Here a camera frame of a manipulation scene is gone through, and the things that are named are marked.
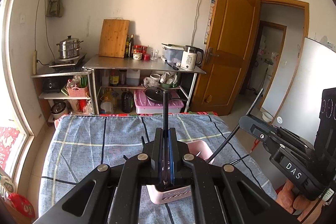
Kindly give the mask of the person's right hand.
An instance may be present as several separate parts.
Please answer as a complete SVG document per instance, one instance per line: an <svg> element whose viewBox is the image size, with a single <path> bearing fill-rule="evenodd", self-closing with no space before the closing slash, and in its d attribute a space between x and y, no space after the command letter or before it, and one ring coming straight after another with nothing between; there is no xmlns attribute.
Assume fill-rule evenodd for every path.
<svg viewBox="0 0 336 224"><path fill-rule="evenodd" d="M295 185L287 179L276 199L289 214L301 211L296 217L301 223L335 223L335 197L329 203L321 200L313 209L319 198L310 201L301 194L296 196L293 192L294 187Z"/></svg>

